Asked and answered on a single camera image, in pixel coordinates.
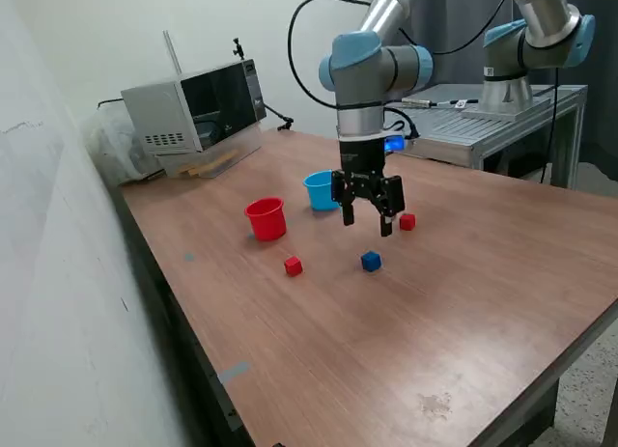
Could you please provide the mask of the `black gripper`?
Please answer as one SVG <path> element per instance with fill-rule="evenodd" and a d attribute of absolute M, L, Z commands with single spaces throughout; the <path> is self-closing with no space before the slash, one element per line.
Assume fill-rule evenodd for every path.
<path fill-rule="evenodd" d="M 380 215 L 380 235 L 392 234 L 393 220 L 405 210 L 403 180 L 400 176 L 384 177 L 384 139 L 340 141 L 341 170 L 331 173 L 331 199 L 342 211 L 345 226 L 354 223 L 355 196 L 371 196 Z"/>

